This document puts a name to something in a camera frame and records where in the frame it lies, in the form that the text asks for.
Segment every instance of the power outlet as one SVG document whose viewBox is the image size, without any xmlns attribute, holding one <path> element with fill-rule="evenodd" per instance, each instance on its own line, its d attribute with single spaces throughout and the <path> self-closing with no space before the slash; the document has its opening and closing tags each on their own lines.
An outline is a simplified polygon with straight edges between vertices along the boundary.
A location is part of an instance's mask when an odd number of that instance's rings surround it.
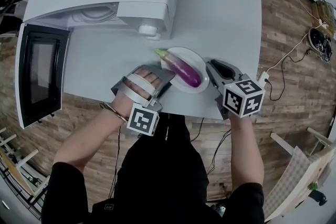
<svg viewBox="0 0 336 224">
<path fill-rule="evenodd" d="M 267 74 L 265 71 L 261 73 L 260 77 L 259 77 L 259 84 L 260 86 L 262 86 L 263 88 L 265 87 L 266 85 L 266 79 L 269 78 L 269 74 Z"/>
</svg>

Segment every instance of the person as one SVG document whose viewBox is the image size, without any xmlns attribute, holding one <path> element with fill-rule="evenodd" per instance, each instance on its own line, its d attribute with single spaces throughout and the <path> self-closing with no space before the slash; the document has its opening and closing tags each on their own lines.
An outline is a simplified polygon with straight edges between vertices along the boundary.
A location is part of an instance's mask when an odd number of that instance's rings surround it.
<svg viewBox="0 0 336 224">
<path fill-rule="evenodd" d="M 135 73 L 158 87 L 160 79 L 145 69 Z M 125 82 L 144 98 L 141 88 Z M 133 101 L 122 92 L 111 106 L 123 117 Z M 232 182 L 225 213 L 206 203 L 209 183 L 199 153 L 190 142 L 184 116 L 160 114 L 154 136 L 143 135 L 128 150 L 118 172 L 114 197 L 88 212 L 83 171 L 107 137 L 123 121 L 102 110 L 76 130 L 56 153 L 41 213 L 42 224 L 142 222 L 264 223 L 264 165 L 249 117 L 229 115 L 232 125 Z"/>
</svg>

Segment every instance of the wooden floor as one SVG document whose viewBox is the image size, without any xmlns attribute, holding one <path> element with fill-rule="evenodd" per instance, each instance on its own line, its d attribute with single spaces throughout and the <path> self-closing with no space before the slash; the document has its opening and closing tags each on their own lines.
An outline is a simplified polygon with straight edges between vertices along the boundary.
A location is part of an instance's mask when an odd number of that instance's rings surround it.
<svg viewBox="0 0 336 224">
<path fill-rule="evenodd" d="M 308 10 L 311 3 L 302 0 Z M 276 63 L 288 52 L 313 26 L 314 19 L 300 6 L 297 0 L 262 0 L 262 41 L 259 70 Z M 14 62 L 16 40 L 8 40 L 0 46 L 0 129 L 7 127 L 7 136 L 16 133 L 14 146 L 23 152 L 37 148 L 39 153 L 31 164 L 44 174 L 49 174 L 53 157 L 62 142 L 73 130 L 92 118 L 99 110 L 99 102 L 64 94 L 63 110 L 22 130 L 17 121 L 14 91 Z M 299 59 L 309 48 L 305 40 L 291 55 Z M 315 54 L 307 56 L 302 62 L 292 63 L 286 60 L 286 90 L 283 97 L 276 102 L 269 100 L 269 85 L 262 110 L 253 117 L 257 142 L 265 163 L 265 194 L 275 185 L 285 170 L 289 156 L 269 135 L 278 133 L 291 145 L 299 145 L 304 151 L 312 148 L 315 140 L 306 133 L 312 127 L 326 135 L 335 106 L 335 55 L 330 63 L 322 62 Z M 270 72 L 273 84 L 273 98 L 282 91 L 280 66 Z M 198 133 L 201 119 L 187 118 L 191 136 Z M 205 120 L 201 135 L 193 142 L 200 152 L 204 165 L 209 167 L 218 141 L 229 125 L 223 122 Z M 121 159 L 136 141 L 136 137 L 121 135 Z M 117 135 L 113 134 L 104 142 L 85 170 L 88 203 L 92 204 L 108 197 L 114 165 L 116 161 Z M 216 169 L 209 176 L 208 199 L 224 197 L 224 190 L 219 183 L 224 182 L 231 189 L 230 177 L 230 137 L 223 143 L 216 157 Z"/>
</svg>

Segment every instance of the white plate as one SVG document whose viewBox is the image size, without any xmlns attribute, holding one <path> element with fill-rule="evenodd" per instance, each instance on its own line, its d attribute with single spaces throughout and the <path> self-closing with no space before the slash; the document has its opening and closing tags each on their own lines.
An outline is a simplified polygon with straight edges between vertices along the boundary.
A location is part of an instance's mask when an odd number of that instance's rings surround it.
<svg viewBox="0 0 336 224">
<path fill-rule="evenodd" d="M 186 92 L 186 93 L 200 93 L 203 92 L 209 85 L 209 76 L 206 72 L 205 62 L 203 59 L 192 50 L 189 50 L 187 48 L 182 47 L 174 47 L 168 49 L 168 51 L 179 58 L 181 58 L 183 61 L 185 61 L 187 64 L 189 64 L 191 67 L 193 67 L 201 76 L 202 83 L 197 88 L 193 88 L 189 86 L 187 83 L 184 82 L 183 79 L 181 79 L 180 76 L 176 75 L 170 82 L 172 85 L 177 87 L 179 90 Z M 163 69 L 169 69 L 168 65 L 165 61 L 161 60 L 161 67 Z"/>
</svg>

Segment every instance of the microwave window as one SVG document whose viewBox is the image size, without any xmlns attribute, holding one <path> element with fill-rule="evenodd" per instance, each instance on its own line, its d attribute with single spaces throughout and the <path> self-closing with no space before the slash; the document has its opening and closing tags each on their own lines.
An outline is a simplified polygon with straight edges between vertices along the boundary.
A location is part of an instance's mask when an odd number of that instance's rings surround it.
<svg viewBox="0 0 336 224">
<path fill-rule="evenodd" d="M 50 98 L 57 42 L 32 43 L 30 51 L 30 103 Z"/>
</svg>

